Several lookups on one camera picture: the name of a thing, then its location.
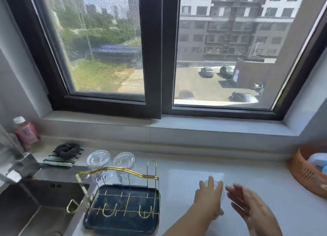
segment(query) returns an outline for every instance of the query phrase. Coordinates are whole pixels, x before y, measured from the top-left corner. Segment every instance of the person's left hand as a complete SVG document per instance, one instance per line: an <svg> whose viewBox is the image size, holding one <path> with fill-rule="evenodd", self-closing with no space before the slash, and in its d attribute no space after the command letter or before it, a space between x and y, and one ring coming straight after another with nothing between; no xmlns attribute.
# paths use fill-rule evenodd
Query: person's left hand
<svg viewBox="0 0 327 236"><path fill-rule="evenodd" d="M209 176L208 186L203 181L199 183L200 189L197 189L194 197L194 205L198 207L199 213L203 213L210 220L215 220L224 212L220 208L220 199L223 192L223 182L219 181L214 189L214 178Z"/></svg>

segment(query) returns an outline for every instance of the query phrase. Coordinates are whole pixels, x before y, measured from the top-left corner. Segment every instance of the drying rack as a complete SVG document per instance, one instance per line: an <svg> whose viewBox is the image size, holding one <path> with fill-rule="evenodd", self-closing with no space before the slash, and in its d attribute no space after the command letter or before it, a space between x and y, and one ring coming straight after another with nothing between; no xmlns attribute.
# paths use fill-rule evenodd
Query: drying rack
<svg viewBox="0 0 327 236"><path fill-rule="evenodd" d="M149 175L149 163L155 163L155 175ZM95 194L90 197L80 175L95 174L103 171L127 172L139 178L146 178L146 186L106 184L99 186ZM116 236L149 236L154 235L159 226L160 201L159 177L157 177L157 162L150 160L146 167L146 174L140 174L121 167L105 167L94 171L79 172L76 175L87 200L83 226L86 230L95 231L102 235ZM155 187L149 187L149 179L155 180ZM69 209L71 203L77 208ZM68 213L74 213L79 207L75 200L67 206Z"/></svg>

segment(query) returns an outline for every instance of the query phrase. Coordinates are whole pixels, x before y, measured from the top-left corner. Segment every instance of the parking lot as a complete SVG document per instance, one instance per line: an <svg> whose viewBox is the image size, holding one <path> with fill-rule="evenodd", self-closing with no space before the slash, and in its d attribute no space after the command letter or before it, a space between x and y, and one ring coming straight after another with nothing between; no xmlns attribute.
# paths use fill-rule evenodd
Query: parking lot
<svg viewBox="0 0 327 236"><path fill-rule="evenodd" d="M206 78L200 74L200 67L177 68L175 98L178 98L181 90L192 91L194 98L201 101L228 102L229 96L234 91L258 95L252 89L236 88L233 81L220 76L219 69L220 67L213 68L215 75L212 78Z"/></svg>

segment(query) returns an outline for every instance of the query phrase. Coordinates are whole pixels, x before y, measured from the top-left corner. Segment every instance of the stainless steel sink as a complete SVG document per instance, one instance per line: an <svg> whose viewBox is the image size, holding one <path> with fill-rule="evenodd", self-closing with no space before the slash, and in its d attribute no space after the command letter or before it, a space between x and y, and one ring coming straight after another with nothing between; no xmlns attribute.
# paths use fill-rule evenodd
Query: stainless steel sink
<svg viewBox="0 0 327 236"><path fill-rule="evenodd" d="M79 204L84 199L72 174L85 169L42 168L35 179L10 185L0 194L0 235L72 235L86 206L84 202L76 213L66 211L72 199ZM87 189L90 189L89 179L85 182Z"/></svg>

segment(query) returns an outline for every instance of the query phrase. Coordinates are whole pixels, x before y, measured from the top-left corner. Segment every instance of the person's right hand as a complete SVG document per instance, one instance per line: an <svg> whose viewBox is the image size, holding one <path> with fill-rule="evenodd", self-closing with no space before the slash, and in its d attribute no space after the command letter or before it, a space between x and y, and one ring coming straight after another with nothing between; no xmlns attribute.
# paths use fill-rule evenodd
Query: person's right hand
<svg viewBox="0 0 327 236"><path fill-rule="evenodd" d="M283 236L276 217L255 192L239 184L226 186L226 191L251 236Z"/></svg>

